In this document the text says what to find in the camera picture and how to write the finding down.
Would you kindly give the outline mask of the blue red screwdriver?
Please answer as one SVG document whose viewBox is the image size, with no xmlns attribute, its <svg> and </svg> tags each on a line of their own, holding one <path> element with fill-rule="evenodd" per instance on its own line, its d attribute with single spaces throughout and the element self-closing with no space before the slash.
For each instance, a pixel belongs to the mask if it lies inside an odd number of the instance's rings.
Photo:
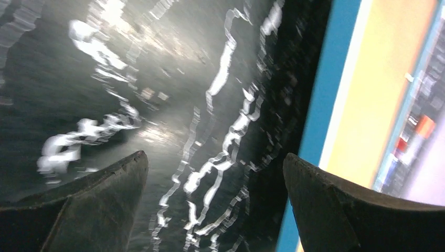
<svg viewBox="0 0 445 252">
<path fill-rule="evenodd" d="M 394 151 L 389 156 L 390 160 L 389 163 L 386 165 L 383 184 L 382 184 L 382 191 L 390 185 L 391 176 L 393 175 L 395 168 L 399 163 L 399 160 L 403 156 L 406 148 L 407 148 L 407 142 L 402 137 L 400 137 Z"/>
</svg>

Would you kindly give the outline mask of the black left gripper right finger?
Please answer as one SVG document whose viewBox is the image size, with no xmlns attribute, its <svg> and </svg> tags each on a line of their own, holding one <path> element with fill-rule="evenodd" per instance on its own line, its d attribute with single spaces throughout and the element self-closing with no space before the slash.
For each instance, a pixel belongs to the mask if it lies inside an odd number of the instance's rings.
<svg viewBox="0 0 445 252">
<path fill-rule="evenodd" d="M 444 251 L 444 207 L 375 192 L 289 153 L 283 175 L 305 251 Z"/>
</svg>

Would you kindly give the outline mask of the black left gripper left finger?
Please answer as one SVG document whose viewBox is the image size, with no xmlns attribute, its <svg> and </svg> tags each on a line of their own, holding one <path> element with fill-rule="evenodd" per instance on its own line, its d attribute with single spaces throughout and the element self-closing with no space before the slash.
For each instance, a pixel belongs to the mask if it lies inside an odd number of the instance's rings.
<svg viewBox="0 0 445 252">
<path fill-rule="evenodd" d="M 1 203 L 1 251 L 126 251 L 149 161 L 137 151 L 45 192 Z"/>
</svg>

